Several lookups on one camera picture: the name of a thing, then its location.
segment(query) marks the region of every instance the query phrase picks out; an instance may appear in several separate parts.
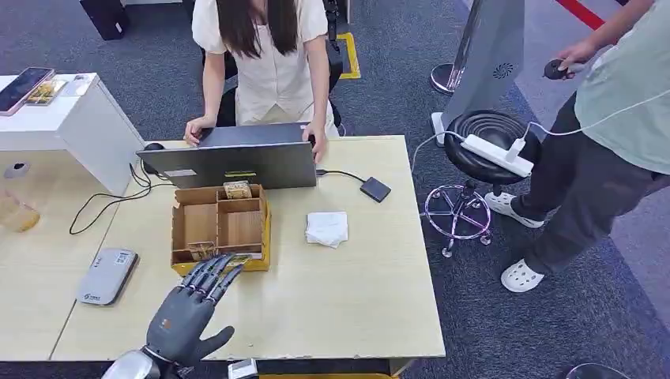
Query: long dark hair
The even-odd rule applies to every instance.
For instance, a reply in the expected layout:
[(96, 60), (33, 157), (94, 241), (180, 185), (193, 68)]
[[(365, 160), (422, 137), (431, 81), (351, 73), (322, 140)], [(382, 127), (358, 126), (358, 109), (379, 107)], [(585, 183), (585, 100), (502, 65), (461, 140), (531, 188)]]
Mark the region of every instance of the long dark hair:
[(267, 23), (274, 47), (286, 55), (295, 51), (298, 43), (298, 16), (294, 0), (266, 0), (267, 18), (251, 4), (251, 0), (216, 0), (221, 39), (226, 47), (249, 58), (260, 58), (254, 20)]

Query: white napkin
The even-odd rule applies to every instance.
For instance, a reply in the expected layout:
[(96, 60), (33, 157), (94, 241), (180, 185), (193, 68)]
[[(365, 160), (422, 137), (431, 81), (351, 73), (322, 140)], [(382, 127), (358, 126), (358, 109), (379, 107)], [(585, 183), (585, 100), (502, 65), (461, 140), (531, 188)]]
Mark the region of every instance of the white napkin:
[(307, 215), (307, 242), (337, 248), (349, 238), (346, 212), (315, 212)]

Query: black stool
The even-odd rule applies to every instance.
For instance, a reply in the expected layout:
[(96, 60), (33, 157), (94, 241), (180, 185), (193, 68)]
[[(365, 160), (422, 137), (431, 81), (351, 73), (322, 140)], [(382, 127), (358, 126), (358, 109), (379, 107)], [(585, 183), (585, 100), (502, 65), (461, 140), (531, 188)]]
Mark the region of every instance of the black stool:
[[(516, 139), (523, 137), (526, 127), (504, 113), (474, 111), (455, 118), (446, 130), (458, 133), (463, 137), (474, 134), (507, 150)], [(537, 136), (528, 133), (525, 137), (525, 147), (521, 150), (519, 156), (529, 162), (537, 163), (540, 161), (541, 149), (542, 144)], [(496, 196), (503, 191), (502, 186), (514, 184), (524, 179), (465, 150), (461, 147), (461, 141), (455, 136), (445, 135), (444, 151), (458, 170), (479, 182), (493, 185), (493, 193)], [(440, 199), (446, 202), (449, 209), (447, 211), (431, 211), (431, 206)], [(476, 192), (476, 183), (472, 180), (466, 181), (463, 186), (448, 185), (433, 189), (426, 198), (421, 215), (426, 216), (431, 226), (449, 239), (447, 245), (442, 249), (442, 255), (445, 257), (451, 257), (454, 242), (457, 240), (479, 238), (481, 243), (486, 246), (491, 243), (491, 232), (489, 231), (491, 210), (484, 198)], [(435, 217), (440, 219), (451, 218), (450, 229), (448, 231), (442, 229), (434, 220)], [(461, 220), (474, 226), (476, 232), (467, 235), (457, 234), (456, 227)]]

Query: red floor line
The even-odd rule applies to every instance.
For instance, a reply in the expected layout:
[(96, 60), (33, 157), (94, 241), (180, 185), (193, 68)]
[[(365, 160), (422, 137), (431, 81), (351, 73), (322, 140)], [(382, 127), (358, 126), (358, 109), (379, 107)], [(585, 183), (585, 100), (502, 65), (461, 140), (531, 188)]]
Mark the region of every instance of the red floor line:
[(563, 8), (576, 16), (589, 28), (596, 30), (605, 22), (589, 8), (583, 6), (578, 0), (556, 0)]

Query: white cable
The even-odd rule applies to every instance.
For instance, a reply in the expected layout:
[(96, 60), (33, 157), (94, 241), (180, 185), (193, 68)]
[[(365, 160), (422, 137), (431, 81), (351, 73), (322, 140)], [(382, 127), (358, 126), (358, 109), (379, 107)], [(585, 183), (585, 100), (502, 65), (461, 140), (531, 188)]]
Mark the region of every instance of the white cable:
[(629, 110), (631, 110), (631, 109), (633, 109), (633, 108), (635, 108), (635, 107), (638, 107), (638, 106), (640, 106), (640, 105), (642, 105), (642, 104), (648, 103), (648, 102), (650, 102), (650, 101), (652, 101), (652, 100), (658, 99), (659, 97), (665, 96), (665, 95), (667, 95), (667, 94), (669, 94), (669, 93), (670, 93), (670, 89), (668, 89), (668, 90), (666, 90), (666, 91), (664, 91), (664, 92), (662, 92), (662, 93), (660, 93), (660, 94), (658, 94), (658, 95), (656, 95), (656, 96), (654, 96), (654, 97), (650, 97), (650, 98), (648, 98), (647, 100), (643, 100), (643, 101), (641, 101), (641, 102), (639, 102), (639, 103), (635, 103), (635, 104), (633, 104), (633, 105), (631, 105), (631, 106), (629, 106), (629, 107), (625, 107), (625, 108), (623, 108), (623, 109), (619, 109), (618, 111), (616, 111), (616, 112), (610, 114), (610, 115), (607, 116), (606, 118), (603, 118), (603, 119), (600, 120), (599, 122), (593, 123), (593, 124), (591, 124), (591, 125), (589, 125), (589, 126), (586, 126), (586, 127), (583, 127), (583, 128), (577, 129), (577, 130), (572, 130), (572, 131), (570, 131), (570, 132), (565, 132), (565, 133), (554, 133), (554, 132), (552, 132), (551, 130), (547, 130), (546, 128), (544, 128), (544, 126), (538, 124), (537, 122), (533, 122), (533, 121), (531, 121), (531, 122), (528, 123), (528, 127), (526, 127), (526, 129), (525, 129), (524, 137), (526, 136), (526, 134), (528, 134), (528, 131), (530, 130), (530, 126), (531, 126), (531, 125), (535, 125), (535, 126), (539, 127), (540, 129), (544, 130), (544, 132), (545, 132), (546, 134), (550, 134), (550, 135), (552, 135), (552, 136), (569, 136), (569, 135), (571, 135), (571, 134), (579, 133), (579, 132), (581, 132), (582, 130), (586, 130), (586, 129), (593, 128), (594, 126), (598, 126), (598, 125), (600, 125), (602, 122), (605, 122), (605, 121), (609, 120), (610, 118), (612, 118), (612, 117), (614, 117), (614, 116), (616, 116), (616, 115), (618, 115), (618, 114), (620, 114), (620, 113), (623, 113), (623, 112), (625, 112), (625, 111), (629, 111)]
[(412, 156), (412, 168), (411, 168), (412, 173), (414, 172), (414, 165), (416, 164), (416, 154), (419, 154), (419, 149), (422, 148), (422, 147), (423, 147), (425, 144), (427, 144), (428, 142), (433, 141), (435, 138), (437, 138), (437, 137), (439, 137), (439, 136), (442, 136), (442, 135), (444, 135), (444, 134), (450, 134), (450, 135), (452, 135), (452, 136), (458, 138), (458, 139), (461, 140), (461, 141), (465, 141), (465, 137), (463, 137), (462, 135), (460, 135), (460, 134), (458, 134), (458, 133), (456, 133), (456, 132), (452, 132), (452, 131), (447, 130), (446, 132), (440, 132), (440, 133), (437, 133), (437, 134), (435, 134), (434, 136), (431, 136), (430, 138), (428, 138), (427, 140), (425, 140), (424, 142), (421, 142), (421, 143), (419, 144), (419, 146), (416, 146), (416, 150), (414, 150), (414, 155)]

